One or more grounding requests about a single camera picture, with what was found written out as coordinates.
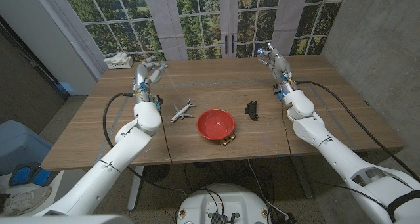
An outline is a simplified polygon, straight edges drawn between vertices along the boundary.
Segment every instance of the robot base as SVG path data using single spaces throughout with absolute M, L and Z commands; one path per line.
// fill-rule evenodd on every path
M 209 193 L 206 190 L 197 190 L 181 204 L 177 213 L 178 224 L 231 223 L 232 219 L 235 224 L 267 223 L 267 205 L 250 190 L 230 183 L 216 183 L 207 185 L 207 188 L 222 198 L 224 215 L 221 215 L 223 206 L 216 194 L 210 192 L 216 200 L 218 214 L 215 214 L 216 205 Z

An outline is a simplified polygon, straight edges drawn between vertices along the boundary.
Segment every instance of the airplane wing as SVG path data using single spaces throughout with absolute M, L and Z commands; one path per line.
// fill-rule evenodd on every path
M 183 118 L 184 117 L 193 117 L 193 115 L 189 115 L 189 114 L 185 114 L 185 113 L 182 113 L 180 116 L 182 116 Z
M 177 106 L 173 105 L 173 107 L 175 107 L 175 110 L 177 111 L 177 112 L 175 112 L 175 114 L 178 113 L 179 109 L 177 108 Z

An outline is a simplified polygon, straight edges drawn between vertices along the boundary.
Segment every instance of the wire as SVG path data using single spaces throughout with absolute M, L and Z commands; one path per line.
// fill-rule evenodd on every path
M 284 122 L 283 101 L 282 101 L 282 121 L 283 121 L 284 129 L 285 129 L 286 140 L 287 140 L 287 145 L 289 146 L 289 153 L 290 153 L 290 159 L 291 159 L 292 154 L 291 154 L 289 137 L 287 136 L 287 126 L 286 126 L 286 123 Z M 361 194 L 361 195 L 365 196 L 366 198 L 369 198 L 370 200 L 374 201 L 375 203 L 377 203 L 378 205 L 380 205 L 380 207 L 382 207 L 383 209 L 385 209 L 385 211 L 387 211 L 389 213 L 388 208 L 385 207 L 385 205 L 383 205 L 382 203 L 380 203 L 378 200 L 370 197 L 369 195 L 364 194 L 364 193 L 362 193 L 362 192 L 360 192 L 358 190 L 355 190 L 355 189 L 352 189 L 352 188 L 348 188 L 348 187 L 344 187 L 344 186 L 341 186 L 341 185 L 333 185 L 333 184 L 329 184 L 329 183 L 324 183 L 324 182 L 320 182 L 320 181 L 311 180 L 308 177 L 306 177 L 305 175 L 302 175 L 302 174 L 300 174 L 297 171 L 297 168 L 295 167 L 295 164 L 293 163 L 293 161 L 291 161 L 291 164 L 295 168 L 295 171 L 299 174 L 299 176 L 302 177 L 302 178 L 304 178 L 304 179 L 306 179 L 307 181 L 310 181 L 310 182 L 313 182 L 313 183 L 322 184 L 322 185 L 329 185 L 329 186 L 332 186 L 332 187 L 342 188 L 342 189 L 346 189 L 346 190 L 351 190 L 353 192 L 356 192 L 358 194 Z
M 169 159 L 171 159 L 171 164 L 172 164 L 172 156 L 171 156 L 171 152 L 169 152 L 168 140 L 166 139 L 165 124 L 163 122 L 163 117 L 162 117 L 162 113 L 161 113 L 160 110 L 159 110 L 159 114 L 160 114 L 160 118 L 162 119 L 162 127 L 163 127 L 163 134 L 165 135 L 166 149 L 168 150 Z
M 344 107 L 344 109 L 348 112 L 348 114 L 350 114 L 350 116 L 353 118 L 353 120 L 366 132 L 367 135 L 369 135 L 369 137 L 371 139 L 373 139 L 373 141 L 375 141 L 375 143 L 377 143 L 389 156 L 391 156 L 392 158 L 394 158 L 396 160 L 396 162 L 398 162 L 408 173 L 410 173 L 410 175 L 417 180 L 418 182 L 420 182 L 420 177 L 413 171 L 411 170 L 403 161 L 401 161 L 399 158 L 397 158 L 389 149 L 387 149 L 381 142 L 379 142 L 375 136 L 373 136 L 368 129 L 366 129 L 366 127 L 364 127 L 362 125 L 362 123 L 357 119 L 357 117 L 350 111 L 350 109 L 348 109 L 347 105 L 331 90 L 329 90 L 327 87 L 319 84 L 319 83 L 315 83 L 312 81 L 296 81 L 296 84 L 302 84 L 302 83 L 309 83 L 309 84 L 313 84 L 316 85 L 318 87 L 321 87 L 322 89 L 326 90 L 328 93 L 330 93 L 331 95 L 333 95 L 335 97 L 335 99 L 337 99 L 339 101 L 339 103 Z
M 106 104 L 105 106 L 105 110 L 104 110 L 104 116 L 102 117 L 102 128 L 104 130 L 104 135 L 105 135 L 105 139 L 106 142 L 108 142 L 108 145 L 113 148 L 113 144 L 111 142 L 110 136 L 108 135 L 108 130 L 106 129 L 106 115 L 108 113 L 108 109 L 112 103 L 112 101 L 114 101 L 117 97 L 119 96 L 126 96 L 126 97 L 132 97 L 133 94 L 132 93 L 117 93 L 116 95 L 114 95 Z M 161 185 L 157 185 L 153 182 L 151 182 L 150 180 L 148 180 L 147 178 L 145 178 L 144 176 L 140 175 L 139 173 L 137 173 L 133 168 L 131 168 L 130 166 L 127 166 L 127 169 L 129 171 L 131 171 L 131 173 L 133 173 L 135 176 L 137 176 L 138 178 L 142 179 L 144 182 L 149 183 L 150 185 L 153 185 L 157 188 L 161 188 L 161 189 L 165 189 L 165 190 L 173 190 L 173 191 L 180 191 L 182 192 L 185 197 L 186 197 L 186 193 L 182 190 L 182 189 L 173 189 L 173 188 L 168 188 L 168 187 L 163 187 Z
M 161 209 L 163 209 L 163 211 L 165 211 L 165 213 L 168 213 L 169 217 L 171 217 L 171 219 L 172 219 L 172 221 L 173 221 L 173 223 L 174 223 L 174 224 L 177 224 L 177 223 L 175 222 L 175 219 L 173 219 L 172 215 L 171 215 L 168 211 L 166 211 L 166 209 L 165 209 L 165 208 L 161 207 Z
M 188 184 L 188 187 L 190 187 L 190 191 L 192 192 L 192 187 L 191 187 L 191 184 L 190 184 L 190 181 L 188 180 L 188 176 L 187 176 L 187 174 L 186 174 L 186 165 L 187 164 L 185 164 L 185 166 L 184 166 L 184 174 L 185 174 L 185 179 L 186 179 L 186 183 Z M 210 190 L 206 187 L 206 186 L 204 186 L 204 188 L 207 190 L 207 192 L 210 194 Z M 219 209 L 217 208 L 217 203 L 216 203 L 216 200 L 215 200 L 215 198 L 213 198 L 213 195 L 211 195 L 210 194 L 210 197 L 213 199 L 213 201 L 215 201 L 215 205 L 216 205 L 216 213 L 219 213 Z
M 255 179 L 257 180 L 257 183 L 258 183 L 258 188 L 260 188 L 261 195 L 262 195 L 262 197 L 265 199 L 265 202 L 266 202 L 267 204 L 270 204 L 270 205 L 271 205 L 274 209 L 278 210 L 278 211 L 279 211 L 279 212 L 281 212 L 283 215 L 285 215 L 285 216 L 286 216 L 286 220 L 288 220 L 288 219 L 289 219 L 289 216 L 288 216 L 285 212 L 283 212 L 283 211 L 281 211 L 280 209 L 278 209 L 277 207 L 275 207 L 272 203 L 270 203 L 270 202 L 269 202 L 269 201 L 265 198 L 264 193 L 263 193 L 263 190 L 261 189 L 260 182 L 258 181 L 257 176 L 255 175 L 254 169 L 252 168 L 252 166 L 251 166 L 251 162 L 249 161 L 249 159 L 248 159 L 248 164 L 249 164 L 249 168 L 251 168 L 252 174 L 254 175 Z
M 211 191 L 211 190 L 209 190 L 209 189 L 198 189 L 198 190 L 207 190 L 207 192 L 212 192 L 213 194 L 216 194 L 216 196 L 218 196 L 218 198 L 220 199 L 220 201 L 222 202 L 222 215 L 224 215 L 224 204 L 223 204 L 223 200 L 222 200 L 222 198 L 216 193 L 216 192 L 214 192 L 214 191 Z
M 207 190 L 207 192 L 210 194 L 209 189 L 208 189 L 206 186 L 204 186 L 204 188 L 205 188 L 205 189 Z M 219 213 L 219 209 L 217 208 L 217 203 L 216 203 L 215 198 L 213 198 L 213 195 L 211 195 L 211 194 L 210 194 L 210 197 L 213 199 L 213 201 L 215 201 L 215 205 L 216 205 L 216 213 Z

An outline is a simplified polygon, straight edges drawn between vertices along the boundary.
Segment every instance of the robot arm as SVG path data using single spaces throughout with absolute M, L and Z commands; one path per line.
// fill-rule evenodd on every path
M 92 214 L 121 172 L 147 147 L 162 121 L 161 101 L 150 94 L 149 84 L 157 83 L 167 68 L 164 62 L 151 62 L 153 59 L 146 59 L 137 68 L 135 119 L 118 131 L 116 145 L 64 197 L 35 216 Z M 146 78 L 154 66 L 160 68 Z
M 420 205 L 420 183 L 401 171 L 364 161 L 334 137 L 315 113 L 314 104 L 297 89 L 291 79 L 287 60 L 279 56 L 270 44 L 268 46 L 271 51 L 258 50 L 262 56 L 269 56 L 268 60 L 260 62 L 268 65 L 273 71 L 274 79 L 279 82 L 279 99 L 292 106 L 287 110 L 287 117 L 293 122 L 296 135 L 318 149 L 347 187 L 376 199 L 387 208 L 385 210 L 369 198 L 352 192 L 353 197 L 375 223 L 405 223 L 416 216 L 420 217 L 417 211 Z M 281 72 L 280 77 L 277 72 L 274 73 L 275 70 Z
M 162 74 L 168 68 L 168 65 L 164 61 L 152 62 L 155 58 L 155 56 L 151 56 L 137 66 L 133 85 L 133 91 L 136 95 L 136 104 L 140 102 L 156 102 L 156 98 L 150 94 L 150 84 L 158 83 L 160 81 Z M 147 78 L 149 71 L 156 67 L 159 68 Z

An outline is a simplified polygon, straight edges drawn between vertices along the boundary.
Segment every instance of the white toy airplane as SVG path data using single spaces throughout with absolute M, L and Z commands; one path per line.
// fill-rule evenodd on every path
M 177 106 L 173 105 L 175 107 L 175 116 L 172 117 L 171 122 L 176 121 L 178 118 L 181 117 L 181 119 L 184 119 L 185 117 L 193 117 L 192 115 L 185 114 L 185 112 L 189 109 L 190 106 L 196 106 L 194 104 L 191 104 L 191 99 L 188 99 L 188 103 L 186 106 L 184 106 L 183 109 L 179 110 Z

